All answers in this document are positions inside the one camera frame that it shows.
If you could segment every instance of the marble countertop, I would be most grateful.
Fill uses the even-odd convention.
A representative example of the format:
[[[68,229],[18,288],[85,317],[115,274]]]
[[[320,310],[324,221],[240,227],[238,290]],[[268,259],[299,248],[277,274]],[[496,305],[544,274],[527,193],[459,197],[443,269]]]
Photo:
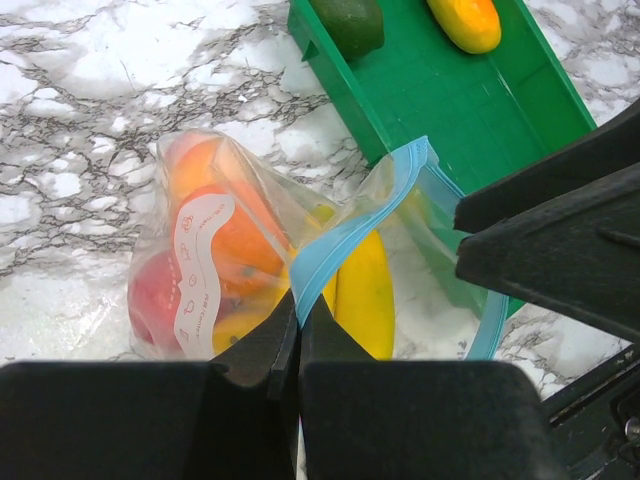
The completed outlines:
[[[530,0],[598,123],[640,95],[633,0]],[[287,33],[282,0],[0,4],[0,362],[133,359],[131,250],[153,205],[155,141],[228,133],[336,201],[365,162]],[[624,342],[525,307],[498,358],[543,397]]]

